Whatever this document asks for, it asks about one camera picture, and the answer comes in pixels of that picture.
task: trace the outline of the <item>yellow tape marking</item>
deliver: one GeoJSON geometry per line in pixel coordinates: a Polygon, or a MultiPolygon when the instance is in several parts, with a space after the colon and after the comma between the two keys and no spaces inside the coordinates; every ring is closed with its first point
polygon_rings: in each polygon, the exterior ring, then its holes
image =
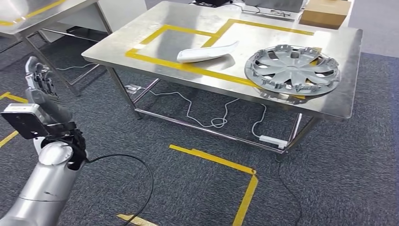
{"type": "Polygon", "coordinates": [[[216,37],[212,37],[210,38],[207,42],[205,42],[204,45],[202,45],[202,47],[211,47],[213,46],[213,44],[215,44],[216,41],[219,40],[219,38],[226,33],[226,31],[233,25],[233,20],[229,19],[225,24],[223,24],[223,26],[215,33],[217,34],[216,37]]]}
{"type": "Polygon", "coordinates": [[[58,0],[58,1],[56,1],[56,2],[53,2],[53,3],[49,4],[49,5],[46,5],[46,6],[43,7],[43,8],[39,8],[38,10],[29,13],[29,14],[26,15],[26,16],[22,16],[22,17],[20,17],[20,18],[17,18],[17,19],[15,19],[13,22],[9,22],[9,21],[0,21],[0,25],[3,25],[3,26],[12,26],[12,25],[14,25],[14,24],[16,24],[16,23],[19,23],[19,22],[21,22],[21,21],[23,21],[23,20],[26,20],[27,18],[30,18],[30,17],[35,16],[35,15],[37,15],[37,14],[40,14],[40,13],[46,11],[46,10],[49,10],[49,9],[55,7],[55,6],[58,6],[58,5],[60,5],[61,3],[65,2],[65,1],[66,1],[66,0],[58,0]]]}
{"type": "MultiPolygon", "coordinates": [[[[226,31],[234,24],[246,24],[250,26],[257,26],[257,27],[263,27],[263,28],[269,28],[269,29],[274,29],[274,30],[279,30],[279,31],[285,31],[285,32],[293,32],[293,33],[298,33],[298,34],[304,34],[304,35],[314,35],[313,32],[307,32],[307,31],[301,31],[301,30],[296,30],[296,29],[291,29],[291,28],[286,28],[286,27],[279,27],[279,26],[273,26],[273,25],[267,25],[267,24],[259,24],[259,23],[254,23],[254,22],[249,22],[249,21],[242,21],[242,20],[235,20],[235,19],[229,19],[227,22],[216,32],[216,33],[209,33],[209,32],[203,32],[203,31],[198,31],[190,28],[184,28],[184,27],[178,27],[178,26],[173,26],[173,25],[168,25],[165,24],[158,30],[156,30],[154,33],[149,35],[147,38],[145,38],[143,41],[140,42],[141,45],[147,45],[154,39],[156,39],[158,36],[160,36],[163,32],[166,30],[174,30],[178,32],[185,32],[185,33],[191,33],[191,34],[199,34],[199,35],[205,35],[211,37],[207,42],[205,42],[202,47],[210,47],[215,42],[219,40],[219,38],[226,33],[226,31]]],[[[156,65],[161,65],[165,67],[170,67],[170,68],[175,68],[177,70],[185,71],[185,72],[191,72],[195,74],[202,74],[202,75],[207,75],[210,77],[226,80],[226,81],[231,81],[247,86],[252,86],[256,88],[261,88],[255,83],[253,83],[251,80],[228,75],[228,74],[223,74],[223,73],[218,73],[214,71],[209,71],[203,68],[195,67],[192,66],[192,64],[181,64],[181,63],[176,63],[168,60],[162,60],[159,58],[154,58],[150,56],[144,56],[141,54],[138,54],[137,52],[139,49],[133,48],[125,53],[125,56],[131,57],[137,60],[142,60],[146,61],[149,63],[153,63],[156,65]]]]}
{"type": "Polygon", "coordinates": [[[296,97],[296,98],[298,98],[298,99],[306,99],[305,96],[297,96],[297,95],[291,95],[291,96],[296,97]]]}
{"type": "Polygon", "coordinates": [[[7,97],[8,94],[10,94],[10,92],[3,93],[3,94],[0,96],[0,100],[3,99],[3,98],[5,98],[5,97],[7,97]]]}
{"type": "Polygon", "coordinates": [[[232,81],[232,82],[240,83],[243,85],[259,88],[258,85],[256,85],[255,83],[253,83],[251,80],[248,80],[248,79],[244,79],[244,78],[240,78],[240,77],[236,77],[236,76],[232,76],[232,75],[228,75],[228,74],[209,71],[209,70],[206,70],[203,68],[194,67],[191,64],[181,64],[181,63],[171,62],[168,60],[153,58],[150,56],[144,56],[144,55],[135,53],[135,51],[137,51],[137,49],[130,50],[129,52],[126,53],[126,56],[132,57],[132,58],[135,58],[138,60],[143,60],[143,61],[146,61],[149,63],[165,66],[165,67],[175,68],[175,69],[185,71],[185,72],[203,74],[203,75],[207,75],[210,77],[214,77],[214,78],[218,78],[218,79],[222,79],[222,80],[226,80],[226,81],[232,81]]]}
{"type": "Polygon", "coordinates": [[[184,153],[187,153],[187,154],[192,154],[192,155],[201,157],[203,159],[211,160],[211,161],[217,162],[219,164],[234,168],[236,170],[243,171],[245,173],[249,173],[249,174],[255,174],[256,173],[256,171],[254,171],[250,167],[242,166],[240,164],[231,162],[231,161],[226,160],[226,159],[222,159],[220,157],[217,157],[217,156],[214,156],[214,155],[211,155],[211,154],[208,154],[208,153],[196,150],[196,149],[191,149],[190,150],[190,149],[182,148],[182,147],[179,147],[179,146],[176,146],[176,145],[170,145],[169,148],[177,150],[177,151],[181,151],[181,152],[184,152],[184,153]]]}
{"type": "Polygon", "coordinates": [[[248,207],[254,196],[256,186],[258,185],[258,178],[252,175],[251,181],[248,184],[247,190],[245,191],[244,198],[242,198],[241,205],[237,211],[236,217],[233,221],[233,226],[241,226],[244,221],[244,217],[247,214],[248,207]]]}
{"type": "Polygon", "coordinates": [[[246,24],[246,25],[255,26],[255,27],[263,27],[263,28],[269,28],[269,29],[283,31],[283,32],[291,32],[291,33],[304,34],[304,35],[310,35],[310,36],[314,35],[313,32],[302,31],[302,30],[297,30],[297,29],[292,29],[292,28],[279,27],[279,26],[268,25],[268,24],[260,24],[260,23],[254,23],[254,22],[243,21],[243,20],[234,20],[234,19],[230,19],[230,20],[232,20],[234,23],[238,23],[238,24],[246,24]]]}
{"type": "Polygon", "coordinates": [[[15,101],[20,102],[20,103],[24,103],[24,104],[28,103],[28,100],[27,100],[27,99],[22,98],[22,97],[17,97],[17,96],[11,95],[10,92],[3,93],[3,94],[0,96],[0,100],[3,99],[3,98],[5,98],[5,97],[7,97],[7,98],[9,98],[9,99],[12,99],[12,100],[15,100],[15,101]]]}
{"type": "Polygon", "coordinates": [[[4,21],[4,20],[0,20],[0,25],[1,26],[12,26],[12,25],[14,25],[14,23],[8,22],[8,21],[4,21]]]}
{"type": "Polygon", "coordinates": [[[169,145],[169,148],[180,151],[180,152],[184,152],[187,154],[195,155],[195,156],[198,156],[203,159],[214,161],[219,164],[222,164],[222,165],[225,165],[225,166],[231,167],[233,169],[240,170],[242,172],[249,173],[252,175],[251,181],[248,184],[247,190],[245,191],[244,197],[242,198],[241,204],[239,206],[239,209],[236,213],[236,216],[235,216],[233,224],[232,224],[233,226],[241,226],[242,222],[244,221],[244,217],[247,213],[249,204],[251,203],[252,197],[254,196],[256,186],[258,185],[258,178],[256,177],[256,171],[251,169],[250,167],[246,167],[246,166],[231,162],[229,160],[222,159],[220,157],[199,151],[197,149],[190,150],[190,149],[186,149],[186,148],[179,147],[176,145],[169,145]]]}
{"type": "MultiPolygon", "coordinates": [[[[118,214],[117,217],[124,219],[124,220],[129,220],[133,215],[124,215],[124,214],[118,214]]],[[[146,221],[143,218],[135,217],[132,221],[132,224],[138,225],[138,226],[158,226],[154,223],[151,223],[150,221],[146,221]]]]}
{"type": "Polygon", "coordinates": [[[8,141],[10,141],[12,138],[14,138],[16,135],[18,135],[17,131],[12,132],[10,135],[8,135],[6,138],[2,139],[0,141],[0,147],[3,147],[8,141]]]}

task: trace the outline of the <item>stainless steel table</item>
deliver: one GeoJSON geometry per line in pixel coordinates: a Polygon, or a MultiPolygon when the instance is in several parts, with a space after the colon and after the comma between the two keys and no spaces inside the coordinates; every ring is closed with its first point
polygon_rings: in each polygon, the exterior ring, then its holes
{"type": "MultiPolygon", "coordinates": [[[[53,72],[67,85],[67,87],[69,87],[69,89],[71,89],[71,91],[77,95],[78,92],[73,85],[97,68],[98,65],[94,66],[89,71],[76,78],[74,81],[69,82],[60,72],[58,72],[56,67],[54,67],[54,65],[43,55],[43,53],[29,40],[29,36],[38,30],[43,29],[45,26],[57,22],[91,4],[95,4],[106,30],[110,34],[111,29],[99,5],[97,4],[97,1],[98,0],[0,0],[0,36],[16,38],[20,41],[23,41],[32,49],[37,57],[43,63],[48,65],[49,68],[53,70],[53,72]]],[[[49,29],[45,30],[74,36],[68,33],[57,32],[49,29]]]]}
{"type": "Polygon", "coordinates": [[[242,12],[161,2],[82,55],[90,62],[107,66],[137,118],[143,113],[286,154],[320,119],[340,121],[351,117],[361,39],[362,31],[358,29],[342,28],[334,31],[242,12]],[[234,40],[239,40],[240,44],[230,56],[194,64],[176,62],[178,52],[183,49],[222,45],[234,40]],[[332,92],[316,97],[289,96],[259,88],[246,78],[245,62],[257,50],[279,44],[322,49],[323,53],[339,62],[342,81],[332,92]],[[131,100],[114,67],[157,79],[131,100]],[[298,113],[287,139],[288,145],[280,150],[136,108],[135,104],[160,79],[265,105],[280,106],[298,113]],[[297,132],[303,113],[312,118],[297,132]]]}

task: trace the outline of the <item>table leg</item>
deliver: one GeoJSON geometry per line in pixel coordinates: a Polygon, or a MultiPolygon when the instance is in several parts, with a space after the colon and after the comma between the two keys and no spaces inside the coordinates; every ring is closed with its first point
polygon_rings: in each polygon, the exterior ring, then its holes
{"type": "MultiPolygon", "coordinates": [[[[98,12],[103,24],[104,24],[104,27],[105,27],[107,33],[109,35],[112,34],[112,29],[110,27],[110,24],[108,23],[107,19],[105,18],[104,13],[101,10],[100,5],[98,4],[98,2],[94,3],[94,5],[95,5],[95,7],[97,9],[97,12],[98,12]]],[[[135,117],[137,119],[141,119],[142,118],[141,115],[136,111],[135,103],[133,103],[132,99],[130,99],[129,94],[126,92],[126,88],[123,85],[122,81],[120,80],[120,78],[119,78],[118,74],[116,73],[115,69],[112,68],[112,67],[106,67],[106,68],[107,68],[108,72],[110,73],[111,78],[115,82],[116,86],[118,87],[119,91],[121,92],[122,96],[128,102],[128,105],[130,106],[130,108],[132,108],[133,113],[135,114],[135,117]]]]}
{"type": "Polygon", "coordinates": [[[132,99],[130,99],[130,96],[128,92],[126,92],[126,88],[123,85],[122,81],[120,80],[118,74],[116,73],[115,69],[112,67],[106,67],[108,72],[111,75],[111,78],[115,82],[116,86],[118,87],[119,91],[121,92],[122,96],[125,98],[125,100],[128,102],[128,105],[130,108],[132,108],[133,113],[135,114],[135,117],[137,119],[141,119],[141,115],[136,111],[136,105],[133,103],[132,99]]]}
{"type": "Polygon", "coordinates": [[[294,121],[294,125],[291,129],[291,133],[289,135],[289,139],[288,139],[288,143],[290,143],[295,137],[296,137],[296,133],[298,132],[298,128],[299,128],[299,124],[301,123],[301,119],[302,119],[302,114],[298,113],[296,115],[295,121],[294,121]]]}
{"type": "MultiPolygon", "coordinates": [[[[301,116],[297,116],[296,120],[295,120],[295,124],[293,126],[293,130],[298,130],[299,127],[299,122],[300,122],[300,118],[301,116]]],[[[285,156],[291,151],[293,150],[302,140],[303,138],[305,138],[305,136],[313,129],[314,126],[317,125],[317,123],[320,121],[320,118],[316,118],[316,117],[312,117],[309,122],[302,128],[302,130],[295,136],[293,135],[293,139],[291,141],[289,141],[287,147],[284,149],[284,153],[283,154],[277,154],[277,158],[276,161],[282,161],[285,156]]]]}
{"type": "MultiPolygon", "coordinates": [[[[30,35],[28,35],[27,37],[28,38],[30,38],[30,37],[32,37],[32,36],[34,36],[35,34],[38,34],[40,37],[41,37],[41,35],[39,34],[39,33],[33,33],[33,34],[30,34],[30,35]]],[[[16,42],[14,42],[14,43],[12,43],[12,44],[10,44],[10,45],[8,45],[7,47],[5,47],[4,49],[2,49],[2,50],[0,50],[0,53],[2,53],[2,52],[5,52],[5,51],[7,51],[7,50],[9,50],[10,48],[12,48],[12,47],[14,47],[14,46],[16,46],[16,45],[18,45],[19,43],[21,43],[22,42],[22,40],[19,40],[19,41],[16,41],[16,42]]]]}
{"type": "Polygon", "coordinates": [[[138,102],[142,97],[144,97],[144,95],[145,95],[146,93],[148,93],[159,81],[160,81],[160,79],[155,79],[154,81],[152,81],[151,84],[148,85],[148,86],[144,89],[144,91],[141,92],[141,93],[138,95],[138,97],[136,97],[136,98],[133,100],[133,103],[134,103],[134,104],[137,103],[137,102],[138,102]]]}
{"type": "Polygon", "coordinates": [[[39,60],[47,65],[53,73],[61,79],[61,81],[71,90],[74,95],[79,95],[78,91],[68,82],[68,80],[57,70],[57,68],[50,62],[47,57],[38,49],[27,37],[22,37],[21,40],[32,49],[33,53],[39,58],[39,60]]]}
{"type": "Polygon", "coordinates": [[[94,6],[95,6],[96,9],[97,9],[97,12],[98,12],[98,14],[99,14],[99,16],[100,16],[100,18],[101,18],[103,24],[104,24],[104,27],[105,27],[107,33],[108,33],[108,34],[112,34],[111,26],[110,26],[110,24],[108,23],[107,18],[105,18],[104,13],[103,13],[103,10],[101,9],[101,7],[100,7],[100,5],[98,4],[98,2],[94,3],[94,6]]]}

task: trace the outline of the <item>electrical cord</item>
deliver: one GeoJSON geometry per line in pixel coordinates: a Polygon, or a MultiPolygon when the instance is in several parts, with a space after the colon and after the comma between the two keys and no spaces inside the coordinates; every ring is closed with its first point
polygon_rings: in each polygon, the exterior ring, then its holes
{"type": "Polygon", "coordinates": [[[236,5],[236,4],[234,4],[234,3],[226,3],[226,4],[220,5],[220,6],[218,6],[218,7],[222,7],[222,6],[228,6],[228,5],[234,5],[234,6],[238,6],[238,7],[240,7],[240,8],[241,8],[241,10],[243,10],[243,9],[242,9],[242,6],[236,5]]]}
{"type": "Polygon", "coordinates": [[[299,201],[298,197],[291,191],[291,189],[289,189],[289,188],[287,187],[286,183],[284,183],[284,181],[281,179],[281,176],[280,176],[281,162],[278,161],[277,163],[278,163],[278,165],[279,165],[279,166],[278,166],[278,169],[277,169],[277,176],[278,176],[278,178],[279,178],[279,181],[283,184],[283,186],[287,189],[287,191],[292,195],[292,197],[294,198],[294,200],[295,200],[295,202],[297,203],[298,208],[299,208],[299,216],[298,216],[298,218],[296,219],[295,224],[294,224],[295,226],[297,226],[298,223],[299,223],[299,221],[300,221],[301,218],[302,218],[302,205],[301,205],[301,202],[299,201]]]}
{"type": "MultiPolygon", "coordinates": [[[[81,150],[79,147],[77,147],[72,142],[69,142],[69,141],[61,139],[61,138],[49,137],[49,138],[47,138],[47,140],[61,141],[61,142],[66,143],[72,149],[79,150],[79,152],[83,152],[84,151],[84,150],[81,150]]],[[[97,158],[92,159],[92,160],[89,160],[85,156],[84,156],[84,158],[85,158],[85,162],[86,163],[94,163],[94,162],[96,162],[98,160],[101,160],[101,159],[104,159],[104,158],[108,158],[108,157],[113,157],[113,156],[125,156],[125,157],[136,159],[137,161],[141,162],[145,166],[145,168],[147,169],[148,173],[150,174],[150,178],[151,178],[150,192],[148,193],[147,199],[145,200],[144,205],[135,214],[133,214],[133,216],[131,218],[129,218],[123,224],[123,226],[127,226],[135,217],[137,217],[140,213],[142,213],[142,211],[145,209],[145,207],[147,206],[148,202],[150,201],[152,193],[153,193],[153,190],[154,190],[154,175],[152,174],[152,171],[151,171],[150,167],[142,159],[140,159],[138,157],[135,157],[135,156],[132,156],[132,155],[129,155],[129,154],[108,154],[108,155],[103,155],[103,156],[97,157],[97,158]]]]}
{"type": "Polygon", "coordinates": [[[154,190],[154,175],[152,174],[152,171],[151,171],[150,167],[142,159],[140,159],[138,157],[134,157],[134,156],[129,155],[129,154],[108,154],[108,155],[100,156],[100,157],[92,159],[92,160],[87,160],[86,162],[87,163],[94,163],[94,162],[96,162],[96,161],[98,161],[100,159],[113,157],[113,156],[125,156],[125,157],[129,157],[129,158],[133,158],[133,159],[138,160],[139,162],[141,162],[147,168],[147,171],[148,171],[148,173],[150,174],[150,177],[151,177],[150,192],[148,193],[148,196],[147,196],[147,199],[145,200],[144,205],[139,209],[139,211],[137,211],[135,214],[133,214],[133,216],[131,218],[129,218],[123,224],[123,226],[126,226],[145,209],[145,207],[147,206],[148,202],[150,201],[151,196],[152,196],[152,192],[154,190]]]}
{"type": "Polygon", "coordinates": [[[91,63],[91,64],[87,64],[87,65],[82,66],[82,67],[80,67],[80,66],[72,66],[72,67],[67,67],[67,68],[56,68],[56,69],[60,70],[60,71],[66,71],[66,70],[69,70],[69,69],[72,69],[72,68],[84,68],[84,67],[87,67],[89,65],[96,65],[96,64],[91,63]]]}
{"type": "Polygon", "coordinates": [[[227,102],[224,105],[224,109],[225,109],[224,116],[222,118],[213,118],[213,119],[211,119],[211,121],[210,121],[211,125],[206,126],[206,125],[202,124],[200,121],[198,121],[196,118],[190,116],[190,110],[191,110],[191,106],[192,106],[192,101],[187,99],[181,93],[179,93],[179,92],[171,92],[171,93],[158,93],[157,94],[157,93],[152,92],[151,90],[150,90],[150,93],[152,93],[154,96],[178,94],[181,98],[183,98],[184,100],[186,100],[186,101],[188,101],[190,103],[189,106],[188,106],[188,109],[187,109],[186,117],[196,121],[200,126],[202,126],[204,128],[209,128],[209,127],[222,128],[228,122],[227,119],[226,119],[227,114],[229,113],[229,110],[227,109],[227,105],[229,105],[231,103],[234,103],[237,100],[239,100],[239,98],[237,98],[237,99],[234,99],[234,100],[232,100],[230,102],[227,102]],[[218,123],[218,124],[215,124],[215,122],[214,122],[215,120],[221,120],[222,122],[218,123]]]}
{"type": "Polygon", "coordinates": [[[261,122],[263,122],[263,120],[264,120],[264,115],[266,114],[266,110],[267,110],[267,107],[266,107],[266,105],[263,105],[263,104],[261,104],[263,107],[264,107],[264,111],[263,111],[263,114],[262,114],[262,118],[259,120],[259,121],[257,121],[257,122],[255,122],[253,125],[252,125],[252,134],[255,136],[255,137],[257,137],[257,138],[259,138],[259,137],[261,137],[261,136],[258,136],[257,134],[255,134],[255,126],[258,124],[258,123],[261,123],[261,122]]]}
{"type": "Polygon", "coordinates": [[[270,12],[276,12],[276,15],[283,16],[283,17],[291,16],[291,13],[287,13],[287,12],[284,12],[281,10],[276,10],[276,9],[271,9],[270,12]]]}

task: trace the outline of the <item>robotic hand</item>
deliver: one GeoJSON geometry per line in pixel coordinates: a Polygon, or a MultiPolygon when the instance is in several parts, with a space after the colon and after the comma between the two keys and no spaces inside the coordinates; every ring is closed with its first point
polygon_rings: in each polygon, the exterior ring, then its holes
{"type": "Polygon", "coordinates": [[[56,226],[72,186],[87,161],[85,139],[59,101],[37,58],[25,66],[28,104],[9,104],[1,115],[25,139],[33,139],[39,161],[0,226],[56,226]]]}

